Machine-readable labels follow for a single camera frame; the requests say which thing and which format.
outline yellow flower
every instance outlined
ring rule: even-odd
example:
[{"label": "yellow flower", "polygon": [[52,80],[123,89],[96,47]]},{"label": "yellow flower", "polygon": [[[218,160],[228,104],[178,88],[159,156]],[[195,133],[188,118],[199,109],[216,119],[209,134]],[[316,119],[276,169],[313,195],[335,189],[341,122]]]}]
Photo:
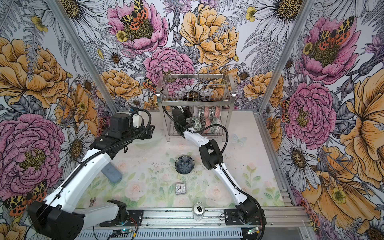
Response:
[{"label": "yellow flower", "polygon": [[101,51],[100,48],[97,49],[97,53],[99,54],[99,56],[104,59],[104,53]]},{"label": "yellow flower", "polygon": [[41,18],[36,17],[36,16],[32,16],[31,20],[32,20],[33,24],[36,25],[36,28],[39,31],[44,31],[46,33],[48,32],[48,28],[42,24]]},{"label": "yellow flower", "polygon": [[336,226],[345,228],[355,218],[361,218],[362,225],[357,230],[363,233],[369,229],[369,220],[380,218],[380,211],[367,197],[360,182],[353,181],[356,171],[353,163],[336,147],[322,146],[320,164],[312,166],[320,179],[317,189],[302,192],[310,207],[327,219],[336,217]]},{"label": "yellow flower", "polygon": [[200,4],[198,16],[191,11],[184,15],[180,34],[188,40],[185,45],[199,49],[200,63],[224,66],[236,55],[239,37],[235,28],[223,32],[219,37],[216,36],[216,31],[227,23],[227,17],[218,15],[209,5],[204,7],[204,4]]},{"label": "yellow flower", "polygon": [[355,102],[346,102],[357,115],[352,131],[340,136],[345,152],[353,157],[353,168],[362,181],[380,188],[384,180],[384,69],[355,84]]},{"label": "yellow flower", "polygon": [[10,229],[7,223],[0,223],[0,239],[4,240],[23,240],[26,226],[15,223]]},{"label": "yellow flower", "polygon": [[126,42],[128,40],[126,33],[124,31],[118,31],[116,33],[116,37],[119,40],[119,42]]},{"label": "yellow flower", "polygon": [[[245,85],[244,90],[244,96],[246,98],[252,97],[257,98],[258,96],[262,96],[265,93],[266,87],[269,84],[269,81],[272,77],[272,71],[267,72],[266,74],[259,74],[258,76],[254,76],[250,78],[251,84]],[[284,79],[280,75],[279,81],[277,82],[277,85],[273,89],[273,93],[271,95],[271,98],[269,99],[272,106],[275,108],[280,104],[281,99],[283,98],[283,84]]]},{"label": "yellow flower", "polygon": [[311,42],[308,42],[308,43],[304,46],[303,53],[304,53],[305,55],[308,55],[308,54],[311,52],[312,48],[313,48],[312,43],[311,43]]},{"label": "yellow flower", "polygon": [[269,136],[272,139],[275,150],[278,151],[281,144],[281,119],[280,118],[268,118],[266,120],[266,127],[269,132]]},{"label": "yellow flower", "polygon": [[92,98],[85,92],[80,84],[76,89],[71,88],[70,96],[60,98],[55,108],[56,123],[64,126],[73,126],[77,131],[81,122],[88,124],[88,130],[96,136],[97,134],[97,113],[96,105]]},{"label": "yellow flower", "polygon": [[255,6],[251,6],[251,7],[248,7],[247,8],[247,15],[245,16],[245,18],[247,20],[249,20],[250,22],[253,22],[256,18],[254,17],[254,14],[257,12],[256,10],[256,7]]},{"label": "yellow flower", "polygon": [[344,204],[347,202],[345,192],[337,187],[333,189],[332,199],[338,204]]},{"label": "yellow flower", "polygon": [[[139,81],[133,79],[123,71],[105,71],[101,74],[101,79],[113,99],[115,99],[116,96],[120,96],[128,101],[131,97],[142,94]],[[96,94],[99,98],[103,98],[99,90],[96,91]]]},{"label": "yellow flower", "polygon": [[57,98],[68,93],[67,74],[48,49],[38,46],[37,65],[29,81],[25,50],[29,47],[21,39],[13,39],[10,43],[0,38],[0,96],[11,96],[8,104],[13,104],[23,94],[30,95],[39,99],[43,108],[49,108]]}]

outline flower center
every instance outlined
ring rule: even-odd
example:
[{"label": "flower center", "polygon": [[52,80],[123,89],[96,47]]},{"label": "flower center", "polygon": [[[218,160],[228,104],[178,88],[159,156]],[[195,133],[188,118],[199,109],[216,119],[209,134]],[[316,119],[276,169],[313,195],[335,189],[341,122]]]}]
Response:
[{"label": "flower center", "polygon": [[305,127],[309,122],[307,116],[308,116],[308,112],[304,112],[303,107],[301,107],[299,109],[299,116],[296,118],[296,121],[299,123],[300,127]]},{"label": "flower center", "polygon": [[88,91],[90,91],[91,89],[92,89],[92,84],[90,83],[90,82],[85,82],[84,83],[84,87],[85,87],[85,89],[87,89]]},{"label": "flower center", "polygon": [[293,64],[293,62],[292,62],[292,60],[288,60],[287,61],[287,63],[285,64],[285,68],[290,68],[290,67],[292,67],[292,64]]},{"label": "flower center", "polygon": [[241,73],[239,77],[240,77],[240,80],[244,80],[248,77],[248,74],[247,73]]},{"label": "flower center", "polygon": [[80,154],[82,152],[83,145],[80,140],[76,139],[73,141],[73,144],[71,146],[71,158],[77,159],[80,157]]},{"label": "flower center", "polygon": [[366,233],[371,240],[384,240],[384,235],[375,227],[370,226]]},{"label": "flower center", "polygon": [[285,18],[296,18],[303,0],[281,0],[277,13]]},{"label": "flower center", "polygon": [[190,92],[190,93],[187,93],[186,95],[184,95],[184,98],[196,99],[196,98],[199,98],[199,93],[198,92]]},{"label": "flower center", "polygon": [[305,166],[305,158],[299,150],[293,150],[292,158],[293,158],[293,161],[295,162],[296,166],[298,166],[298,167],[304,167]]},{"label": "flower center", "polygon": [[118,55],[112,55],[112,61],[114,63],[118,63],[118,62],[120,62],[120,57]]},{"label": "flower center", "polygon": [[63,8],[65,12],[68,14],[70,18],[75,18],[79,16],[79,6],[75,2],[75,0],[60,0],[61,4],[63,5]]},{"label": "flower center", "polygon": [[79,103],[79,108],[80,108],[80,110],[81,111],[85,111],[85,110],[87,110],[87,106],[85,105],[85,102],[80,102]]},{"label": "flower center", "polygon": [[319,48],[320,41],[317,41],[310,52],[309,56],[314,58],[316,61],[319,61],[323,67],[333,63],[335,60],[340,45],[334,45],[333,47],[329,46],[325,50]]},{"label": "flower center", "polygon": [[139,29],[132,30],[130,27],[125,27],[124,31],[128,40],[135,40],[140,38],[151,38],[153,34],[153,27],[149,23],[149,19],[145,19],[142,24],[140,24]]},{"label": "flower center", "polygon": [[44,163],[46,158],[44,151],[38,148],[30,152],[25,152],[24,155],[25,161],[19,164],[20,167],[24,169],[27,169],[29,167],[40,169],[40,166]]}]

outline stainless steel dish rack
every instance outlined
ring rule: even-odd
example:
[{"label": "stainless steel dish rack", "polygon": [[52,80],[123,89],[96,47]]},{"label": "stainless steel dish rack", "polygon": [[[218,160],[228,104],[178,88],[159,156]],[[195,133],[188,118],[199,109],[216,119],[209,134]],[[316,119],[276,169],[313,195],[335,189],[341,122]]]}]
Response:
[{"label": "stainless steel dish rack", "polygon": [[[206,89],[208,86],[213,88],[223,88],[223,96],[220,98],[214,96],[202,96],[199,94],[173,94],[169,95],[169,90],[175,88],[176,85],[192,86],[193,84],[175,83],[170,81],[173,79],[199,79],[201,81],[202,89]],[[212,80],[217,79],[216,83],[212,84]],[[222,124],[228,129],[229,122],[232,116],[233,106],[236,100],[236,86],[234,78],[230,74],[161,74],[156,89],[157,103],[160,108],[160,112],[163,116],[164,129],[166,129],[166,139],[169,142],[169,136],[177,136],[178,133],[174,127],[172,121],[167,124],[167,116],[164,113],[163,106],[198,106],[201,109],[203,106],[229,106],[228,115],[225,123]],[[222,140],[225,140],[224,131],[219,133],[206,133],[202,134],[207,137],[223,136]]]}]

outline floral tablecloth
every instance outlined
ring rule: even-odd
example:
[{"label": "floral tablecloth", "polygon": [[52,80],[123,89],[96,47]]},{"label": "floral tablecloth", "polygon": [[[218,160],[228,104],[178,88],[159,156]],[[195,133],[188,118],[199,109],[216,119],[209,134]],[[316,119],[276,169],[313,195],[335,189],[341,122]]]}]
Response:
[{"label": "floral tablecloth", "polygon": [[[122,172],[121,182],[113,184],[102,174],[94,179],[83,194],[78,207],[94,206],[116,199],[127,207],[191,207],[203,202],[206,207],[234,206],[225,185],[201,162],[198,149],[182,137],[167,142],[159,112],[151,112],[154,136],[136,140],[128,152],[119,152],[112,163]],[[229,143],[224,161],[238,184],[263,206],[283,206],[283,201],[264,149],[252,112],[234,112],[229,130]],[[223,146],[221,137],[216,139]],[[189,174],[179,174],[175,160],[189,155],[195,168]],[[187,193],[175,195],[175,183],[186,182]]]}]

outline purple flower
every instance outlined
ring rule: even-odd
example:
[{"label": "purple flower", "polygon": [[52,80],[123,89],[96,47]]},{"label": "purple flower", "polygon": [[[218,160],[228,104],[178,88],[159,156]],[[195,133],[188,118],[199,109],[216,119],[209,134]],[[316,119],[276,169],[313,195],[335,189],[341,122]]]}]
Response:
[{"label": "purple flower", "polygon": [[339,233],[335,230],[334,227],[331,226],[331,222],[323,217],[322,215],[318,215],[319,221],[320,221],[320,230],[321,235],[323,239],[330,239],[330,240],[338,240]]},{"label": "purple flower", "polygon": [[191,0],[164,0],[164,12],[168,15],[171,12],[179,11],[185,15],[191,10]]},{"label": "purple flower", "polygon": [[[157,85],[159,82],[159,75],[164,74],[192,74],[195,72],[193,67],[192,60],[188,55],[184,53],[179,53],[178,51],[165,47],[157,49],[151,57],[147,57],[144,62],[144,66],[147,70],[147,78],[149,78],[153,84]],[[183,84],[192,84],[193,79],[170,79],[172,83],[178,84],[169,84],[169,95],[174,95],[176,90],[179,90],[183,87]]]},{"label": "purple flower", "polygon": [[202,4],[209,5],[211,8],[216,8],[218,7],[218,2],[217,0],[201,0]]},{"label": "purple flower", "polygon": [[333,32],[338,29],[343,22],[330,22],[329,18],[319,18],[307,35],[304,43],[302,58],[299,60],[300,71],[309,76],[313,81],[322,81],[329,85],[341,78],[355,63],[358,54],[353,54],[356,49],[356,42],[360,31],[356,30],[357,18],[354,18],[351,29],[348,31],[350,36],[340,45],[330,44],[326,49],[320,49],[321,41],[319,34],[321,31]]},{"label": "purple flower", "polygon": [[378,36],[372,36],[372,43],[366,43],[366,47],[362,48],[365,51],[362,52],[361,54],[364,53],[379,53],[380,49],[384,46],[384,41],[381,40]]},{"label": "purple flower", "polygon": [[321,83],[300,83],[290,97],[288,115],[287,135],[301,139],[311,150],[321,147],[336,125],[332,95]]},{"label": "purple flower", "polygon": [[0,122],[0,197],[29,193],[44,180],[56,184],[63,142],[60,128],[38,114]]},{"label": "purple flower", "polygon": [[116,8],[107,9],[108,24],[112,26],[109,28],[109,32],[116,35],[116,41],[123,45],[122,53],[129,57],[153,51],[164,46],[168,40],[166,17],[161,18],[153,3],[151,6],[145,0],[143,3],[144,8],[148,10],[148,19],[144,20],[137,30],[125,27],[120,20],[121,17],[132,14],[133,4],[128,7],[124,3],[123,8],[116,6]]}]

